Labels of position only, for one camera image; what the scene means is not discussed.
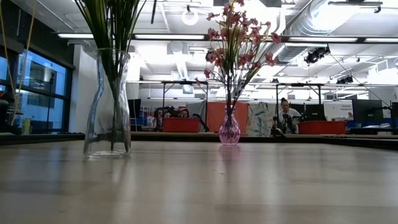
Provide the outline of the clear glass vase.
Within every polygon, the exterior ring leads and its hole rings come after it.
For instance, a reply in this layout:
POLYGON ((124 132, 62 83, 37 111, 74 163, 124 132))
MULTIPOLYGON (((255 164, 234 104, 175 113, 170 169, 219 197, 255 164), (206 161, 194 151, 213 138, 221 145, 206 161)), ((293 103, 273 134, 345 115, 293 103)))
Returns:
POLYGON ((124 157, 131 152, 131 121, 126 84, 130 55, 118 49, 96 52, 97 90, 86 126, 83 154, 124 157))

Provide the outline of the pink glass vase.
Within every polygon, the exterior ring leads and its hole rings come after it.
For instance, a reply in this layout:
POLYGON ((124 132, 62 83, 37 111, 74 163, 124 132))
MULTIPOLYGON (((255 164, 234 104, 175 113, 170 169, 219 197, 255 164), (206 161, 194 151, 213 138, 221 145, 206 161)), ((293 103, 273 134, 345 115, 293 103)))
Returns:
POLYGON ((235 146, 241 137, 241 130, 234 115, 235 108, 224 106, 224 120, 218 131, 222 145, 235 146))

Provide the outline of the long ceiling light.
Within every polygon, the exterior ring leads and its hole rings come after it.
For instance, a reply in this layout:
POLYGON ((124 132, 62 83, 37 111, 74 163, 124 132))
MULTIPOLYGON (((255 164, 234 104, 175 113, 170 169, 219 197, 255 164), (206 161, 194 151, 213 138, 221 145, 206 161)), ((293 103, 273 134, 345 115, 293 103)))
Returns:
POLYGON ((88 39, 94 39, 92 34, 62 34, 59 33, 57 34, 61 39, 82 39, 82 40, 88 40, 88 39))
POLYGON ((341 43, 356 42, 358 39, 353 37, 290 37, 289 42, 322 42, 322 43, 341 43))
POLYGON ((135 34, 136 40, 205 40, 204 35, 183 34, 135 34))
POLYGON ((366 38, 365 43, 398 44, 398 37, 366 38))

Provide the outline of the red plastic bin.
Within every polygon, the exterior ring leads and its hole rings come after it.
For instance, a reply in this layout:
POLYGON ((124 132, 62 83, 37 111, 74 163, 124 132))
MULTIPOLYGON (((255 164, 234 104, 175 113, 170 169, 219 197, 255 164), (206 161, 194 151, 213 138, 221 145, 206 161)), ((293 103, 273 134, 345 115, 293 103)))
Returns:
POLYGON ((300 134, 345 134, 344 121, 304 121, 298 124, 300 134))
POLYGON ((198 133, 200 131, 199 119, 193 118, 164 118, 163 132, 169 133, 198 133))

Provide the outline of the orange cloth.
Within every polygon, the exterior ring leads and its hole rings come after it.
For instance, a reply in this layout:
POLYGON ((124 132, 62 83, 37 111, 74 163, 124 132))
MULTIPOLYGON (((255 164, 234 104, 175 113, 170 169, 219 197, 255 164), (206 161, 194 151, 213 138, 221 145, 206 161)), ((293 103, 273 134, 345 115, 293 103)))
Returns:
MULTIPOLYGON (((206 125, 209 127, 210 132, 218 132, 224 120, 225 112, 224 101, 214 101, 208 103, 206 125)), ((237 102, 234 116, 239 124, 242 134, 246 134, 247 118, 248 118, 248 104, 237 102)))

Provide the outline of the white leaf-patterned cloth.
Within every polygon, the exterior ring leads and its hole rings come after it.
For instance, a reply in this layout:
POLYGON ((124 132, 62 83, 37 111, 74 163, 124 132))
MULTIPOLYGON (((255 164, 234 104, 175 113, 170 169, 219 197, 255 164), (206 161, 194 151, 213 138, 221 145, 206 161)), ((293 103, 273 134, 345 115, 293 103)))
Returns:
POLYGON ((275 116, 275 104, 263 101, 248 103, 246 133, 250 137, 269 137, 275 116))

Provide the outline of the black ceiling spotlight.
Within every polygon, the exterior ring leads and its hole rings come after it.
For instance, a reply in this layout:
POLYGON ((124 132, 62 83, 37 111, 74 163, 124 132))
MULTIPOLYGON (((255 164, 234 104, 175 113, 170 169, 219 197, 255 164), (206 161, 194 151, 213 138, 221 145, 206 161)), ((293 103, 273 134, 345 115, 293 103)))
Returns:
POLYGON ((309 51, 307 56, 305 56, 304 61, 307 64, 317 63, 320 59, 324 58, 329 53, 330 48, 328 45, 326 47, 318 47, 313 51, 309 51))
POLYGON ((354 82, 353 77, 351 75, 347 75, 347 76, 338 78, 336 81, 336 84, 345 85, 345 84, 350 84, 353 82, 354 82))

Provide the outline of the black overhead bar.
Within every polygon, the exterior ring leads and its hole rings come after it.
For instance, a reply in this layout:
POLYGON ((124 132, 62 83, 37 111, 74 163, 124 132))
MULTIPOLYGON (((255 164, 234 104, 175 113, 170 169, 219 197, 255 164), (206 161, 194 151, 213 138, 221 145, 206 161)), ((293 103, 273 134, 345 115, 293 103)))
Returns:
POLYGON ((381 11, 381 6, 384 4, 382 1, 372 1, 372 0, 340 0, 331 1, 329 0, 328 5, 332 6, 358 6, 361 8, 375 7, 374 13, 377 14, 381 11))

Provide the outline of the white sign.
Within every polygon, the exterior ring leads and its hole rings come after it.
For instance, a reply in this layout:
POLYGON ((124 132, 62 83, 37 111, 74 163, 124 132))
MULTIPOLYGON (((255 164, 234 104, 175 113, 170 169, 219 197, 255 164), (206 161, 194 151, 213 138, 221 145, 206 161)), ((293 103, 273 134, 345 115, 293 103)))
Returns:
POLYGON ((324 115, 327 121, 353 120, 351 101, 329 101, 323 103, 324 115))

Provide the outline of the black monitor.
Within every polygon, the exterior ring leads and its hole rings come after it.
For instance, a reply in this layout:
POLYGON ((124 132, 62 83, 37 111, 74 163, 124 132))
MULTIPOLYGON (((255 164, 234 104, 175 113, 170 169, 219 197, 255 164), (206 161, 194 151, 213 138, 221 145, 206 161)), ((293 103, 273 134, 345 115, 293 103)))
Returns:
POLYGON ((383 107, 381 100, 352 100, 353 118, 357 122, 381 122, 383 107))

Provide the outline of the black background table frame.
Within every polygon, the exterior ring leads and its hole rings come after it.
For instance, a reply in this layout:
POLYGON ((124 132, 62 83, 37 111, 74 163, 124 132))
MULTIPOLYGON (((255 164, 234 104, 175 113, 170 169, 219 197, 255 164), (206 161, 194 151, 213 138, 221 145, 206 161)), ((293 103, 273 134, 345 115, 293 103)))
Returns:
POLYGON ((322 90, 323 84, 321 84, 321 83, 273 83, 273 85, 275 86, 276 103, 279 102, 279 93, 281 93, 283 91, 283 89, 279 89, 280 86, 292 87, 292 88, 307 87, 318 95, 318 104, 320 105, 322 103, 321 90, 322 90))
POLYGON ((182 80, 182 81, 161 81, 161 84, 163 85, 162 89, 162 107, 165 107, 165 94, 168 92, 169 89, 166 89, 166 85, 171 84, 171 87, 173 87, 175 84, 178 85, 197 85, 201 88, 202 92, 205 94, 205 98, 202 98, 202 100, 205 101, 205 121, 207 120, 207 109, 208 109, 208 91, 209 91, 209 83, 204 82, 204 81, 187 81, 187 80, 182 80))

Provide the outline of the black table frame rail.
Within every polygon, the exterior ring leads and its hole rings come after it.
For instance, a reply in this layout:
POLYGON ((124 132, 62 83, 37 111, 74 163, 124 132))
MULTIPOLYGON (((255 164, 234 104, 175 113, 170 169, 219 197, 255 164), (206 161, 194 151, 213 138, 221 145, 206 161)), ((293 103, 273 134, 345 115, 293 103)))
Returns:
MULTIPOLYGON (((80 141, 84 134, 0 134, 0 146, 16 144, 34 144, 46 142, 80 141)), ((216 133, 150 133, 134 132, 133 141, 170 141, 170 142, 219 142, 216 133)), ((241 136, 241 143, 286 143, 286 144, 331 144, 339 146, 365 147, 398 151, 397 135, 316 135, 291 134, 284 137, 250 137, 241 136)))

